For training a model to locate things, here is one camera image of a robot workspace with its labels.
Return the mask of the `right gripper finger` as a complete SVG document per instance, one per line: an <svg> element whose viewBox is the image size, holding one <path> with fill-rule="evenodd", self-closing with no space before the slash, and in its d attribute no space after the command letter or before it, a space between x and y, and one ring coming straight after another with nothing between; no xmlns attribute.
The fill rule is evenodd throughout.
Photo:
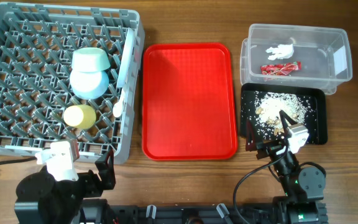
<svg viewBox="0 0 358 224"><path fill-rule="evenodd" d="M287 115L286 112L284 112L284 110L280 110L279 115L280 115L280 120L282 122L283 130L285 133L287 133L287 128L289 126L294 125L295 121L291 117L289 117L289 115Z"/></svg>
<svg viewBox="0 0 358 224"><path fill-rule="evenodd" d="M254 126L248 119L246 121L246 151L256 151Z"/></svg>

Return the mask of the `red snack wrapper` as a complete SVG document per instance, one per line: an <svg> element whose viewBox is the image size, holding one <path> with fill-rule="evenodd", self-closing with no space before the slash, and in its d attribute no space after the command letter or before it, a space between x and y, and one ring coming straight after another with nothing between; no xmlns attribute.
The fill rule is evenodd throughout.
<svg viewBox="0 0 358 224"><path fill-rule="evenodd" d="M301 62L263 65L260 69L263 75L288 76L291 72L301 70Z"/></svg>

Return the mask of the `yellow plastic cup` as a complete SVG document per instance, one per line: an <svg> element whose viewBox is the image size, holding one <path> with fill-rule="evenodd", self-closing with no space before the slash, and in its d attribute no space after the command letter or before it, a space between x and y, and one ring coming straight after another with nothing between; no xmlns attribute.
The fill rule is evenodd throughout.
<svg viewBox="0 0 358 224"><path fill-rule="evenodd" d="M96 112L88 105L69 106L63 112L63 120L71 127L89 129L96 122Z"/></svg>

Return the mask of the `white plastic spoon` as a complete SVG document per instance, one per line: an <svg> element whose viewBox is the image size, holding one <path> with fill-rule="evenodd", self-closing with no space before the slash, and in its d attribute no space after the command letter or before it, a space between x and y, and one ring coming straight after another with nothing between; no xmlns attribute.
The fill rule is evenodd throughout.
<svg viewBox="0 0 358 224"><path fill-rule="evenodd" d="M124 111L124 100L126 92L127 88L123 87L118 101L113 106L112 113L115 118L119 118L122 116L122 113Z"/></svg>

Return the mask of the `light blue small bowl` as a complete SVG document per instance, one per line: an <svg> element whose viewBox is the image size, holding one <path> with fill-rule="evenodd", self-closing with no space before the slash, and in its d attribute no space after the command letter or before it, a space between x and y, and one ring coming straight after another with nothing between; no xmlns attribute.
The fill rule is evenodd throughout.
<svg viewBox="0 0 358 224"><path fill-rule="evenodd" d="M93 100L102 96L109 85L109 78L105 71L80 72L72 70L70 85L76 96L83 100Z"/></svg>

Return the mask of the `light blue plate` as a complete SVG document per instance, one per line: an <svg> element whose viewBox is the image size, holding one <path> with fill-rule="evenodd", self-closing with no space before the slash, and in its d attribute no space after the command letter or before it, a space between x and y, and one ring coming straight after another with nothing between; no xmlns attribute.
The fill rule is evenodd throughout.
<svg viewBox="0 0 358 224"><path fill-rule="evenodd" d="M124 49L121 57L121 64L119 67L119 74L116 83L117 88L122 88L126 83L127 76L129 73L129 67L131 63L131 57L134 51L134 46L135 46L135 33L131 28L128 28L126 39L124 42Z"/></svg>

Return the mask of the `green bowl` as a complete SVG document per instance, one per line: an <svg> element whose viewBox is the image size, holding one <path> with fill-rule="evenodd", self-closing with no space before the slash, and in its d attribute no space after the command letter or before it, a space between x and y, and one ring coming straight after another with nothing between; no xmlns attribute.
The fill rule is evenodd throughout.
<svg viewBox="0 0 358 224"><path fill-rule="evenodd" d="M100 48L85 47L75 50L71 67L80 72L99 72L111 66L107 53Z"/></svg>

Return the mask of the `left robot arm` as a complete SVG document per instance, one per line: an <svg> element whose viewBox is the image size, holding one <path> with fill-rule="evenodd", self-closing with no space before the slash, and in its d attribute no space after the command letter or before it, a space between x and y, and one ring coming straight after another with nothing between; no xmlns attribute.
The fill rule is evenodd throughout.
<svg viewBox="0 0 358 224"><path fill-rule="evenodd" d="M118 223L107 200L100 198L116 184L114 153L104 153L95 165L97 174L82 172L76 181L57 181L45 167L20 181L14 204L19 223Z"/></svg>

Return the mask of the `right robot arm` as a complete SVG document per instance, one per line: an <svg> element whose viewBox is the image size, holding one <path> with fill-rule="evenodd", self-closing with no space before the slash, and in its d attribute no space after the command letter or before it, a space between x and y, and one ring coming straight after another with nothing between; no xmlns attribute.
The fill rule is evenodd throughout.
<svg viewBox="0 0 358 224"><path fill-rule="evenodd" d="M244 218L254 223L327 223L323 191L326 171L314 162L299 163L295 154L309 138L308 129L296 123L284 111L279 112L284 133L265 142L254 126L246 122L246 151L255 151L258 159L269 158L267 167L281 184L284 196L271 204L244 207Z"/></svg>

